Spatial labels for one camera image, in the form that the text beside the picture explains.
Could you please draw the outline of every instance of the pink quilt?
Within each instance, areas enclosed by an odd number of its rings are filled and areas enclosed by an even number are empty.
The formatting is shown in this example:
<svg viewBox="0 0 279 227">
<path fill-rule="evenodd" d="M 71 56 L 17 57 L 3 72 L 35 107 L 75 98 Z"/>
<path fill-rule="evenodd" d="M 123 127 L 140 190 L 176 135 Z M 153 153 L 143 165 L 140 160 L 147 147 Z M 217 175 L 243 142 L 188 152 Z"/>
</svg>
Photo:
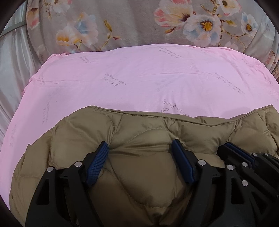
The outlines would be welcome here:
<svg viewBox="0 0 279 227">
<path fill-rule="evenodd" d="M 30 79 L 7 130 L 0 194 L 9 205 L 27 145 L 80 108 L 231 118 L 270 104 L 279 110 L 278 98 L 279 84 L 264 64 L 228 48 L 155 44 L 52 55 Z"/>
</svg>

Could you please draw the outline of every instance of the flower stem print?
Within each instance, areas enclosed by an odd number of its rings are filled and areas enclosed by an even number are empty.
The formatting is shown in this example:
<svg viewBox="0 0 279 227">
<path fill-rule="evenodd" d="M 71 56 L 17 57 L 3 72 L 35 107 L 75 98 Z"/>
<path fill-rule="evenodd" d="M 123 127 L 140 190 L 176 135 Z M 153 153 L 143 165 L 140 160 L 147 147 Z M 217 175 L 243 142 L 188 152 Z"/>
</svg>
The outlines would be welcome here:
<svg viewBox="0 0 279 227">
<path fill-rule="evenodd" d="M 70 8 L 70 4 L 72 4 L 72 0 L 43 0 L 43 6 L 45 6 L 45 11 L 48 13 L 48 18 L 51 19 L 51 12 L 54 11 L 55 13 L 63 13 L 67 12 Z"/>
<path fill-rule="evenodd" d="M 106 46 L 106 45 L 109 43 L 109 40 L 110 40 L 111 38 L 113 38 L 114 40 L 119 40 L 119 39 L 121 39 L 120 36 L 113 36 L 113 35 L 112 35 L 112 27 L 111 27 L 110 23 L 109 23 L 107 20 L 104 20 L 104 24 L 105 24 L 105 26 L 107 27 L 107 29 L 109 30 L 109 32 L 107 33 L 107 40 L 104 42 L 104 44 L 103 44 L 101 47 L 95 46 L 95 48 L 96 48 L 97 51 L 102 51 L 102 48 L 103 48 L 104 46 Z"/>
<path fill-rule="evenodd" d="M 95 49 L 96 51 L 102 51 L 102 48 L 106 46 L 111 38 L 118 40 L 120 36 L 112 35 L 112 27 L 107 20 L 104 21 L 106 28 L 108 29 L 107 40 L 99 47 L 97 45 L 99 32 L 97 30 L 96 18 L 94 15 L 87 15 L 83 12 L 80 14 L 77 21 L 69 21 L 67 26 L 59 30 L 56 34 L 56 43 L 60 46 L 69 47 L 69 53 L 76 53 L 87 48 L 87 51 Z"/>
<path fill-rule="evenodd" d="M 225 16 L 231 16 L 235 13 L 240 12 L 241 10 L 241 6 L 240 4 L 237 2 L 237 0 L 218 0 L 219 3 L 216 2 L 216 0 L 210 0 L 213 4 L 214 4 L 214 8 L 212 11 L 208 10 L 207 8 L 205 8 L 203 5 L 201 5 L 201 7 L 209 14 L 211 14 L 212 16 L 215 15 L 217 8 L 220 6 L 222 8 L 222 10 L 224 11 L 224 15 Z M 239 43 L 241 43 L 243 45 L 244 50 L 246 49 L 245 44 L 240 40 L 240 37 L 245 36 L 245 35 L 249 35 L 249 36 L 254 36 L 258 25 L 255 22 L 255 19 L 252 15 L 247 15 L 245 12 L 242 14 L 242 31 L 243 34 L 236 36 L 236 34 L 231 34 L 230 32 L 228 32 L 227 30 L 224 29 L 223 27 L 223 23 L 227 23 L 230 26 L 236 27 L 236 23 L 234 23 L 231 20 L 223 20 L 221 19 L 221 15 L 217 14 L 217 16 L 220 18 L 220 28 L 221 28 L 221 33 L 220 33 L 220 41 L 218 42 L 218 46 L 221 46 L 221 40 L 223 37 L 223 34 L 227 34 L 232 38 L 235 38 L 236 41 L 238 41 Z"/>
</svg>

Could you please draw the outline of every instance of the floral bedding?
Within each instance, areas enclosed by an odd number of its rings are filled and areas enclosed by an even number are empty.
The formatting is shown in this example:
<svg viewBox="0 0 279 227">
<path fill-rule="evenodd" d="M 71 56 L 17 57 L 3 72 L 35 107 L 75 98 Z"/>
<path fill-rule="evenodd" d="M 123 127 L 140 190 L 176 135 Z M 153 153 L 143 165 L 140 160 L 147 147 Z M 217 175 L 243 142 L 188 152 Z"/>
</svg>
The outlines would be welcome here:
<svg viewBox="0 0 279 227">
<path fill-rule="evenodd" d="M 254 0 L 29 0 L 27 27 L 42 63 L 54 53 L 174 43 L 228 47 L 279 77 L 279 35 Z"/>
</svg>

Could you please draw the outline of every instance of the white curtain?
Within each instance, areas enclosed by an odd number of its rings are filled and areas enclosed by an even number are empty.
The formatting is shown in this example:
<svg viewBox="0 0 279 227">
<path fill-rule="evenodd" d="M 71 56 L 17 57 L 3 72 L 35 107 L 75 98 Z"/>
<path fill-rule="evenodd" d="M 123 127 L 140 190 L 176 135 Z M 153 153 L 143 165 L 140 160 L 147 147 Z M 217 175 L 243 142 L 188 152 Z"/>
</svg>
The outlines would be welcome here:
<svg viewBox="0 0 279 227">
<path fill-rule="evenodd" d="M 26 2 L 17 9 L 5 29 L 25 20 Z M 41 66 L 33 52 L 26 25 L 0 38 L 0 149 L 23 90 Z"/>
</svg>

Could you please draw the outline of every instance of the metal screw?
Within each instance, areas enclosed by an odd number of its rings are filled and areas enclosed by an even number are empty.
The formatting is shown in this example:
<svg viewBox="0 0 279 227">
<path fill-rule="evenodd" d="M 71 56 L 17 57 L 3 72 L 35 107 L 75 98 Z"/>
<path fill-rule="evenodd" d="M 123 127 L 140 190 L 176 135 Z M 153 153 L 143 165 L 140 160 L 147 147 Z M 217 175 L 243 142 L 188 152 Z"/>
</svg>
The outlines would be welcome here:
<svg viewBox="0 0 279 227">
<path fill-rule="evenodd" d="M 247 180 L 243 180 L 242 184 L 243 184 L 244 187 L 246 187 L 248 185 L 248 181 Z"/>
<path fill-rule="evenodd" d="M 204 160 L 201 159 L 201 160 L 198 161 L 198 164 L 199 164 L 199 165 L 205 165 L 205 164 L 206 164 L 206 161 L 204 161 Z"/>
<path fill-rule="evenodd" d="M 51 171 L 53 171 L 53 170 L 54 170 L 54 167 L 53 167 L 53 166 L 50 166 L 50 167 L 47 168 L 47 171 L 48 171 L 48 172 L 51 172 Z"/>
<path fill-rule="evenodd" d="M 232 165 L 227 165 L 227 169 L 228 169 L 228 170 L 233 170 L 234 167 L 233 167 Z"/>
<path fill-rule="evenodd" d="M 82 165 L 82 162 L 81 161 L 77 161 L 74 163 L 74 166 L 75 167 L 80 167 Z"/>
</svg>

